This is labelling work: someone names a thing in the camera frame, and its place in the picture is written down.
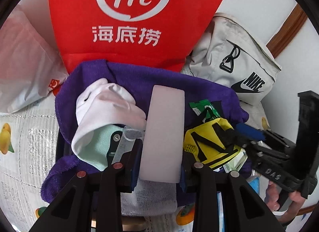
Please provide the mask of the right hand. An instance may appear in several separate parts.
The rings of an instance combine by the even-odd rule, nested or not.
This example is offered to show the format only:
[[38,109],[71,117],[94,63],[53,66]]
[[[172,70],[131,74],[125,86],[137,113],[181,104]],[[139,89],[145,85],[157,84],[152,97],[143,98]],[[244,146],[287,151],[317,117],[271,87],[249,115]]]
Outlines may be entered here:
[[305,203],[305,198],[302,197],[299,191],[290,192],[289,194],[286,194],[284,190],[279,191],[278,186],[269,181],[265,203],[271,211],[278,211],[288,199],[290,199],[291,204],[288,206],[287,211],[278,218],[281,224],[290,223],[297,216]]

